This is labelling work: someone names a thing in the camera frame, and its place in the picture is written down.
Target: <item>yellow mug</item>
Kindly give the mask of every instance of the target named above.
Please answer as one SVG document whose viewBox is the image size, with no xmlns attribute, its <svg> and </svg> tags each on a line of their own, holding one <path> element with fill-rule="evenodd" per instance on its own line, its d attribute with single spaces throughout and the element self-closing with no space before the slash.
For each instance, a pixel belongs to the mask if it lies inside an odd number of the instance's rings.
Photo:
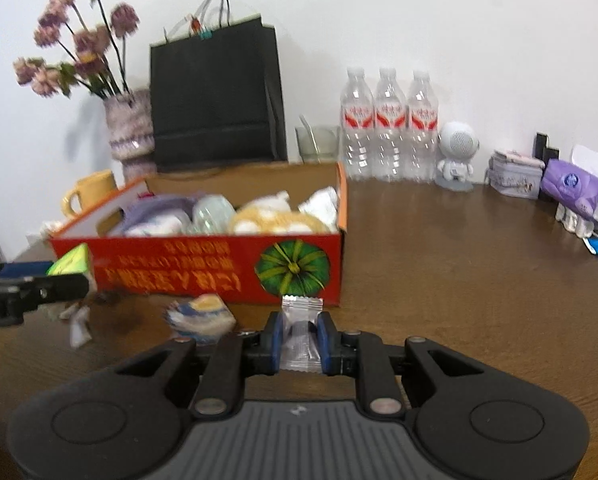
<svg viewBox="0 0 598 480">
<path fill-rule="evenodd" d="M 79 201 L 81 211 L 89 209 L 99 203 L 108 194 L 116 190 L 116 182 L 111 170 L 98 171 L 96 173 L 77 180 L 77 185 L 61 202 L 61 211 L 68 218 L 74 218 L 79 213 L 72 208 L 72 199 L 74 197 Z"/>
</svg>

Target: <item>brown tabletop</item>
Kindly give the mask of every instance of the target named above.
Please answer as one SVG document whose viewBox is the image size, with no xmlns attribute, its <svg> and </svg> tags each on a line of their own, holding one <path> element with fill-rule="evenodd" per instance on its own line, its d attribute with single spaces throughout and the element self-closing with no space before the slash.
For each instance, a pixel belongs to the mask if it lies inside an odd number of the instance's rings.
<svg viewBox="0 0 598 480">
<path fill-rule="evenodd" d="M 554 221 L 554 205 L 477 187 L 364 182 L 349 189 L 349 232 L 339 329 L 400 344 L 437 342 L 554 390 L 591 427 L 576 476 L 598 480 L 598 257 Z M 163 296 L 94 307 L 94 342 L 79 351 L 68 330 L 39 313 L 0 329 L 0 445 L 8 416 L 30 395 L 165 341 Z M 261 328 L 272 308 L 231 305 Z M 289 373 L 248 380 L 259 398 L 352 396 L 348 378 Z"/>
</svg>

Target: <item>red and white label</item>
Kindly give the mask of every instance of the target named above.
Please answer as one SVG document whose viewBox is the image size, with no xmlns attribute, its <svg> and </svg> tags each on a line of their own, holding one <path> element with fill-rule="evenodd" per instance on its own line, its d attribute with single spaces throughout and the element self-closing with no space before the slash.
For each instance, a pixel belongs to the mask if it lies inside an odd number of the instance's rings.
<svg viewBox="0 0 598 480">
<path fill-rule="evenodd" d="M 370 106 L 344 106 L 341 123 L 345 128 L 371 128 L 374 126 L 374 110 Z"/>
<path fill-rule="evenodd" d="M 428 132 L 436 130 L 439 123 L 436 110 L 426 107 L 412 108 L 411 121 L 415 130 Z"/>
<path fill-rule="evenodd" d="M 403 128 L 406 126 L 406 111 L 400 104 L 381 104 L 376 109 L 377 128 Z"/>
</svg>

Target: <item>white speaker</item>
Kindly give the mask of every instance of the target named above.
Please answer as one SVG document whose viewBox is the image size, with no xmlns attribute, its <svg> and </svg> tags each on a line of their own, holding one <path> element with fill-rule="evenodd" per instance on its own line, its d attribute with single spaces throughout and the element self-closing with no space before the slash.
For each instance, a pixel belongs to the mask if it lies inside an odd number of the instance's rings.
<svg viewBox="0 0 598 480">
<path fill-rule="evenodd" d="M 439 132 L 439 149 L 445 158 L 437 165 L 435 182 L 454 191 L 470 191 L 473 186 L 467 178 L 474 173 L 470 161 L 479 151 L 474 130 L 465 123 L 447 123 Z"/>
</svg>

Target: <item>gray ribbed panel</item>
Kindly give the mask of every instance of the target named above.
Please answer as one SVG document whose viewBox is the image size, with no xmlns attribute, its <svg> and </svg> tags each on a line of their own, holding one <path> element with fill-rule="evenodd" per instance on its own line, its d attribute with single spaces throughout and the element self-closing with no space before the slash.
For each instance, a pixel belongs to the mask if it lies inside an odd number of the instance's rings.
<svg viewBox="0 0 598 480">
<path fill-rule="evenodd" d="M 353 402 L 246 402 L 230 420 L 198 424 L 145 480 L 448 480 L 405 429 L 361 416 Z"/>
</svg>

